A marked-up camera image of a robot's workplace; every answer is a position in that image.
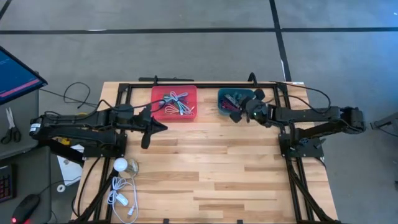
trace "teal bin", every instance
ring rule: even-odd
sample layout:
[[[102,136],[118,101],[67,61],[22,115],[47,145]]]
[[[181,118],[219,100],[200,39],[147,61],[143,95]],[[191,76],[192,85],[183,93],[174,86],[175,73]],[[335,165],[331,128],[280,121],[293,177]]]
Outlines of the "teal bin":
[[[231,95],[233,96],[235,93],[241,95],[241,96],[248,96],[250,98],[254,97],[254,92],[252,90],[248,89],[242,89],[242,88],[221,88],[218,90],[218,97],[217,97],[217,104],[218,104],[218,112],[221,115],[229,116],[231,113],[229,110],[225,110],[221,108],[221,103],[220,100],[224,98],[225,95]]]

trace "usb cable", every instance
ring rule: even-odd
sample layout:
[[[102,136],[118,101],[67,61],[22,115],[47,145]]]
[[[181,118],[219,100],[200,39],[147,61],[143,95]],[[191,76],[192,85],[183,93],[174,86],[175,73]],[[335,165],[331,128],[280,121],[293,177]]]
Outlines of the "usb cable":
[[[138,202],[137,202],[137,190],[136,190],[136,184],[134,182],[134,178],[131,178],[132,180],[132,184],[129,183],[126,179],[124,178],[120,178],[120,177],[113,177],[112,178],[112,190],[110,191],[109,195],[108,195],[108,204],[112,205],[112,209],[113,212],[116,214],[116,216],[119,218],[119,220],[121,222],[123,222],[124,224],[132,224],[134,223],[137,218],[138,218]],[[125,198],[124,195],[118,193],[118,190],[121,190],[123,187],[125,187],[126,185],[130,185],[134,191],[134,204],[132,205],[132,207],[130,208],[130,211],[127,213],[127,217],[131,218],[134,211],[136,211],[136,216],[134,217],[132,222],[125,222],[123,221],[120,216],[118,215],[118,213],[115,211],[114,209],[114,204],[118,201],[120,202],[122,205],[127,206],[128,205],[128,200]]]

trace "keyboard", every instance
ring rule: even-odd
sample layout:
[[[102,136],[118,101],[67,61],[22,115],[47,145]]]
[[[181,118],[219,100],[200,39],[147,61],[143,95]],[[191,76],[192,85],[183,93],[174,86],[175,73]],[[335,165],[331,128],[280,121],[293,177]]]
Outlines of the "keyboard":
[[[14,170],[14,165],[0,167],[0,203],[16,196]]]

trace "wooden table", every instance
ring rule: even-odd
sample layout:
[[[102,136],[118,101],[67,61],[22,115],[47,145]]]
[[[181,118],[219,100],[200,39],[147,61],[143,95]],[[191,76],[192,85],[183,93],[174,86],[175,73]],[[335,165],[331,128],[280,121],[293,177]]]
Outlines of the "wooden table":
[[[104,83],[101,99],[114,105],[118,85],[118,82]],[[164,218],[171,223],[236,223],[238,219],[244,223],[295,223],[286,164],[277,140],[279,129],[265,128],[254,121],[235,124],[229,117],[219,115],[217,91],[217,88],[198,88],[198,113],[194,122],[163,122],[169,130],[153,135],[148,149],[140,147],[141,133],[126,132],[125,158],[134,158],[139,163],[135,178],[137,223],[162,223]],[[265,100],[273,99],[271,89],[264,91]],[[150,102],[150,92],[150,88],[133,89],[131,104]],[[302,88],[290,86],[289,94],[308,101]],[[307,108],[294,98],[290,104],[293,109]],[[297,125],[311,126],[312,123]],[[94,160],[85,162],[82,180]],[[304,158],[303,163],[310,193],[326,214],[337,218],[325,168],[312,158]],[[82,211],[98,191],[102,168],[103,159],[100,159],[84,189]],[[127,188],[123,195],[133,199],[132,191]],[[303,198],[299,195],[302,215],[306,218]],[[101,219],[105,218],[106,197]],[[129,208],[117,203],[116,210],[126,219]],[[120,223],[114,214],[112,223]]]

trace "computer screen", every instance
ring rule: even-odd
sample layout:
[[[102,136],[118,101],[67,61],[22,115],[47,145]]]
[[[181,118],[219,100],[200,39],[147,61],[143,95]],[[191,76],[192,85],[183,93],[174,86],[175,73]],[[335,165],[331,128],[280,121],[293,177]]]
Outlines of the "computer screen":
[[[39,74],[0,47],[0,105],[46,84]]]

